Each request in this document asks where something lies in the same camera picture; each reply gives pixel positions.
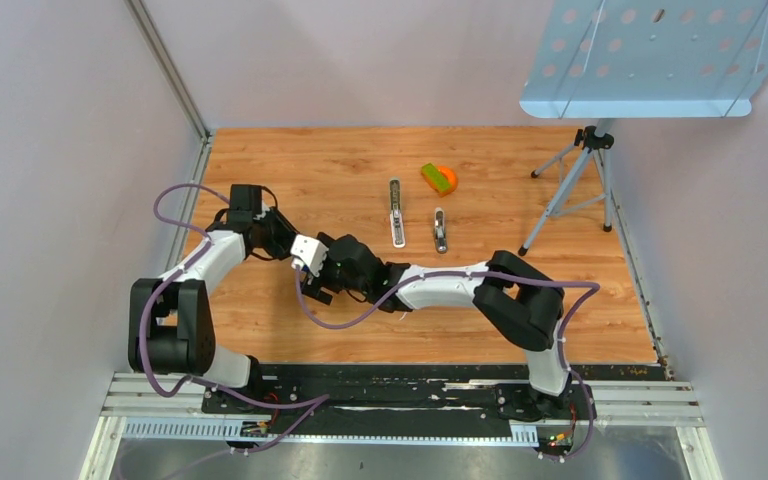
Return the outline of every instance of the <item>orange toy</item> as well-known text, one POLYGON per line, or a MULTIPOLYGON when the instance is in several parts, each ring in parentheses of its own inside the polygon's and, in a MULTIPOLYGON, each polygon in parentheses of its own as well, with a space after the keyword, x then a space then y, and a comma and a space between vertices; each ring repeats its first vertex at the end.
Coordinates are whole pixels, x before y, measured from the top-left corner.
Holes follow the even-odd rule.
POLYGON ((458 177, 449 167, 435 167, 431 163, 426 163, 420 169, 420 173, 428 182, 428 186, 436 190, 441 197, 454 192, 458 187, 458 177))

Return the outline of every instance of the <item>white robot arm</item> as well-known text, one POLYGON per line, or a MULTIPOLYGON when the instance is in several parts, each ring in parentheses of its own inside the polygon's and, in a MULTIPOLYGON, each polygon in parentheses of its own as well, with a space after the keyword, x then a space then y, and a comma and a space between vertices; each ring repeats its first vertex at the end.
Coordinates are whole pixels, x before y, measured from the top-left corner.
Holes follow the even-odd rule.
POLYGON ((349 290, 387 312, 477 308, 506 339, 525 350, 535 391, 550 397, 564 393, 569 374, 561 364, 555 341, 563 290, 519 284, 518 294, 511 297, 505 290, 514 282, 493 277, 502 273, 549 281, 522 259, 497 251, 487 262, 456 268, 384 263, 351 235, 334 240, 323 233, 316 238, 299 234, 277 208, 262 202, 261 189, 256 185, 232 186, 230 208, 217 215, 217 221, 207 229, 209 238, 199 246, 209 242, 209 250, 195 262, 191 261, 193 253, 160 277, 134 284, 128 351, 134 370, 143 370, 137 335, 143 307, 163 280, 183 270, 152 308, 154 319, 173 312, 178 315, 175 326, 150 323, 146 348, 154 371, 197 375, 232 388, 259 381, 256 359, 216 344, 208 297, 231 269, 260 248, 270 259, 292 257, 291 265, 307 273, 300 286, 303 294, 326 304, 332 295, 324 290, 335 294, 349 290), (222 213, 226 214, 224 222, 220 221, 222 213))

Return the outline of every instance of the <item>wooden tabletop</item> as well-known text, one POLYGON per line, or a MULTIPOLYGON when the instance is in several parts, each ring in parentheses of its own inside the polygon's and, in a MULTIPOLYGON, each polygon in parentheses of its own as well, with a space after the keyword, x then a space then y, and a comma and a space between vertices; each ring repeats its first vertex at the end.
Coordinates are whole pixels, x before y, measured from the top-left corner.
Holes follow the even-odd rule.
MULTIPOLYGON (((516 252, 558 186, 557 169, 530 172, 572 139, 555 127, 222 129, 204 184, 228 192, 233 183, 268 186, 281 212, 301 232, 352 234, 383 261, 431 267, 488 260, 516 252), (440 198, 420 176, 426 163, 452 168, 457 190, 440 198), (407 246, 392 245, 388 180, 402 182, 407 246), (447 217, 449 251, 435 252, 433 213, 447 217)), ((575 153, 568 157, 574 159, 575 153)), ((601 193, 591 165, 570 202, 601 193)), ((222 204, 199 195, 194 222, 208 225, 222 204)), ((577 363, 651 363, 649 334, 616 233, 602 231, 599 202, 550 219, 526 260, 556 280, 593 280, 602 290, 567 330, 567 355, 577 363)), ((198 242, 188 239, 189 252, 198 242)), ((580 295, 567 291, 567 308, 580 295)), ((295 298, 289 261, 249 258, 213 293, 217 339, 266 362, 519 363, 524 359, 475 309, 376 312, 340 331, 314 325, 295 298)), ((362 313, 347 295, 325 306, 308 299, 324 321, 362 313)))

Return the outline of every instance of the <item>white wall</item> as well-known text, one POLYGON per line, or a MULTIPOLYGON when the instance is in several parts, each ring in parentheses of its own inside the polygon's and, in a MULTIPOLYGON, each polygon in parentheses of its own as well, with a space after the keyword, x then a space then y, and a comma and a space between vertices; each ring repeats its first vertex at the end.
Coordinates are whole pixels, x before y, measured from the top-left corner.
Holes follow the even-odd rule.
POLYGON ((196 154, 124 2, 0 0, 0 479, 77 476, 196 154))
POLYGON ((549 1, 146 3, 212 127, 557 123, 518 103, 549 1))
POLYGON ((629 120, 615 193, 724 478, 768 478, 768 82, 741 119, 629 120))

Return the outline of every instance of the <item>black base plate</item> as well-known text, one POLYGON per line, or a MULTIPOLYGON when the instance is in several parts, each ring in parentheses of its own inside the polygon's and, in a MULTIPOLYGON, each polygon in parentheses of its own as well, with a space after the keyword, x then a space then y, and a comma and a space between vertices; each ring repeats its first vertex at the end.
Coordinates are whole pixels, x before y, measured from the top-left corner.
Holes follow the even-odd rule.
MULTIPOLYGON (((295 433, 313 435, 506 437, 508 419, 534 421, 538 412, 527 410, 523 383, 504 383, 472 389, 446 388, 447 383, 471 379, 523 380, 522 365, 293 365, 264 364, 265 380, 280 403, 293 403, 328 393, 329 400, 302 422, 295 433), (499 396, 505 404, 499 405, 499 396), (346 407, 379 407, 355 410, 346 407), (419 410, 391 410, 411 408, 419 410)), ((662 367, 641 365, 574 366, 585 380, 663 380, 662 367)), ((587 419, 581 387, 573 384, 571 400, 579 419, 587 419)), ((213 414, 272 414, 253 408, 222 392, 204 399, 202 410, 213 414)), ((306 408, 283 410, 273 432, 284 431, 306 408)), ((570 420, 568 409, 555 419, 570 420)))

